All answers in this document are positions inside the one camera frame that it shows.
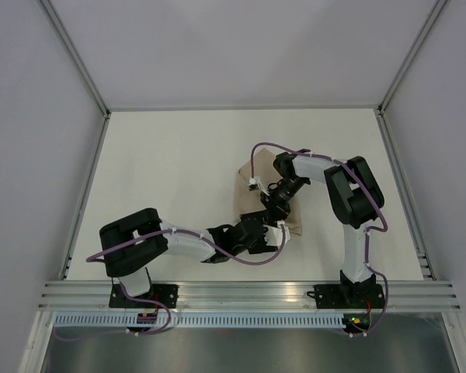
aluminum frame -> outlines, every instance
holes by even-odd
[[[79,52],[69,37],[68,31],[61,21],[51,0],[37,0],[46,17],[52,25],[52,29],[59,37],[68,53],[75,68],[87,89],[89,90],[96,105],[104,117],[100,136],[97,140],[96,150],[92,157],[89,172],[85,178],[82,195],[78,203],[77,213],[71,224],[70,237],[66,246],[66,257],[62,267],[60,278],[67,274],[72,250],[78,235],[79,225],[82,220],[83,211],[88,200],[92,180],[96,171],[99,155],[103,145],[107,125],[110,118],[110,110],[106,106],[99,90],[96,88],[88,69],[86,68]],[[397,74],[395,75],[388,91],[381,103],[374,108],[378,126],[384,141],[395,182],[406,213],[409,228],[411,230],[416,250],[419,253],[419,263],[426,279],[435,280],[433,271],[429,265],[426,253],[426,244],[422,229],[417,218],[416,207],[410,194],[410,190],[402,169],[402,165],[395,151],[395,144],[390,132],[390,127],[385,119],[384,111],[394,97],[395,92],[407,75],[414,63],[427,37],[434,28],[441,13],[449,0],[437,0],[430,14],[427,16],[422,29],[419,31],[409,52]],[[338,107],[347,108],[355,106],[304,106],[304,107]],[[273,109],[275,107],[245,107],[245,109]],[[173,108],[173,110],[198,110],[200,108],[184,107]],[[218,110],[220,108],[201,108]],[[228,109],[242,109],[241,107],[228,107]],[[315,283],[180,283],[182,295],[181,306],[187,311],[202,312],[203,310],[224,310],[225,302],[233,303],[239,312],[242,309],[258,309],[266,311],[266,307],[274,307],[277,312],[287,310],[296,312],[317,312],[314,301],[306,299],[304,292]],[[268,293],[259,293],[259,289]],[[442,312],[447,328],[447,334],[453,347],[458,366],[461,372],[466,372],[466,333],[465,325],[460,313],[459,304],[455,297],[452,285],[447,281],[392,281],[390,286],[391,303],[388,312]],[[46,284],[45,291],[39,302],[39,311],[35,318],[28,345],[26,347],[20,372],[40,371],[44,355],[47,350],[48,340],[54,324],[56,312],[54,309],[66,310],[79,307],[91,312],[107,311],[106,297],[110,293],[109,281],[52,281]]]

white table surface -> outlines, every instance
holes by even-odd
[[[387,233],[371,236],[371,262],[390,280],[422,280],[388,158],[371,109],[204,110],[113,113],[84,211],[69,280],[107,279],[101,263],[104,225],[145,207],[173,224],[203,229],[233,222],[235,174],[257,142],[368,161],[384,197]],[[343,263],[343,229],[326,186],[298,194],[303,235],[294,236],[272,263],[251,267],[233,260],[198,263],[162,255],[148,266],[158,281],[330,281]],[[241,258],[264,260],[271,253]]]

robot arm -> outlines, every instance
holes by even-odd
[[[383,194],[366,161],[356,157],[350,159],[347,165],[370,191],[378,207],[383,207]],[[364,263],[364,254],[365,230],[377,215],[362,190],[353,187],[343,168],[329,160],[286,152],[276,157],[273,166],[282,179],[267,190],[261,188],[261,201],[266,210],[242,215],[235,226],[221,225],[195,231],[197,236],[209,239],[231,256],[246,250],[251,254],[275,252],[280,244],[280,235],[276,235],[276,231],[284,229],[289,238],[286,227],[277,228],[277,222],[285,220],[290,214],[289,201],[296,192],[315,180],[327,185],[332,209],[343,224],[345,262],[341,282],[350,289],[344,291],[356,293],[353,290],[355,284],[375,281]],[[103,249],[107,250],[139,236],[174,228],[177,227],[161,220],[155,209],[147,208],[104,226],[100,230],[100,238]],[[229,259],[203,240],[170,232],[142,239],[125,250],[104,255],[107,275],[118,278],[131,296],[142,295],[151,289],[150,277],[144,267],[163,253],[191,256],[202,263],[222,263]]]
[[[289,157],[287,153],[281,158]],[[360,283],[373,274],[365,264],[366,228],[377,215],[360,188],[353,189],[351,179],[341,167],[335,167],[333,162],[326,159],[296,156],[293,158],[294,174],[325,183],[329,189],[332,208],[337,218],[343,224],[345,244],[345,259],[343,275],[351,283]],[[377,202],[383,207],[383,194],[378,187],[366,161],[362,157],[350,159],[347,165],[363,180],[366,188]]]

enclosure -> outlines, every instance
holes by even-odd
[[[263,141],[366,159],[389,225],[366,260],[388,278],[379,325],[349,338],[356,309],[308,296],[348,259],[313,181],[267,265],[152,260],[170,330],[125,335],[144,310],[109,307],[86,262],[100,229],[146,207],[234,224]],[[0,371],[17,369],[465,372],[466,0],[0,2]]]

metal bar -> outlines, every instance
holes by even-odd
[[[61,17],[59,16],[57,10],[50,0],[37,0],[38,4],[42,8],[45,16],[47,16],[50,24],[52,25],[55,33],[59,37],[60,41],[64,45],[65,50],[68,52],[68,55],[72,62],[74,63],[76,70],[83,79],[83,82],[86,85],[90,95],[95,100],[96,105],[99,107],[102,115],[107,117],[109,115],[109,109],[104,103],[102,96],[100,95],[99,90],[96,88],[95,82],[92,79],[92,76],[89,74],[88,69],[86,68],[85,63],[83,62],[78,50],[76,49],[74,43],[72,42],[71,37],[64,24],[62,23]]]
[[[96,146],[93,149],[93,153],[90,156],[91,163],[90,167],[85,174],[85,180],[83,182],[83,189],[81,196],[79,197],[78,203],[76,204],[76,215],[73,218],[71,227],[69,228],[69,239],[66,247],[64,248],[64,263],[61,267],[61,272],[58,278],[66,278],[69,263],[71,261],[71,255],[74,252],[76,239],[78,238],[79,229],[81,228],[81,222],[83,214],[85,213],[86,204],[88,203],[88,197],[92,188],[93,178],[95,177],[96,167],[99,163],[100,153],[102,152],[103,140],[105,139],[107,128],[109,126],[110,114],[103,120],[102,126],[100,126],[99,134],[97,136]]]
[[[462,314],[443,313],[445,329],[460,373],[466,373],[466,325]]]
[[[19,373],[39,372],[47,352],[50,333],[54,326],[55,312],[37,312],[30,337],[24,351]]]
[[[299,110],[299,109],[373,109],[376,103],[368,104],[335,104],[335,105],[218,105],[218,106],[159,106],[159,107],[115,107],[115,112],[140,112],[140,111],[191,111],[191,110]]]
[[[409,184],[405,178],[404,169],[398,158],[398,153],[396,151],[396,146],[393,141],[391,134],[390,126],[386,121],[386,116],[378,109],[374,110],[375,116],[377,118],[378,127],[380,128],[381,137],[385,146],[385,151],[387,152],[388,161],[390,162],[390,167],[392,174],[395,179],[395,184],[397,185],[398,194],[401,198],[402,207],[404,208],[405,217],[408,222],[409,230],[411,231],[412,241],[416,247],[416,250],[423,255],[428,263],[428,256],[426,254],[426,244],[425,239],[423,238],[422,229],[420,228],[419,219],[416,206],[414,205],[411,191],[409,189]],[[428,266],[433,279],[435,279],[435,270]]]
[[[401,67],[395,74],[394,80],[390,84],[388,91],[385,93],[384,98],[381,101],[380,108],[386,110],[388,105],[390,105],[391,100],[394,97],[394,94],[397,92],[398,87],[401,85],[404,77],[407,75],[409,69],[412,66],[412,63],[417,58],[419,52],[421,51],[422,46],[424,45],[427,37],[430,35],[433,27],[436,25],[436,22],[440,18],[442,11],[445,9],[445,6],[449,0],[436,0],[435,5],[430,10],[426,20],[421,27],[418,35],[414,39],[412,46],[409,48],[407,55],[405,56],[404,61],[401,64]]]
[[[327,312],[318,310],[306,293],[315,284],[302,282],[177,282],[177,309],[187,312]],[[447,281],[391,281],[388,312],[459,312],[452,285]],[[108,309],[110,281],[50,281],[39,310],[104,311]],[[352,310],[334,310],[349,313]]]

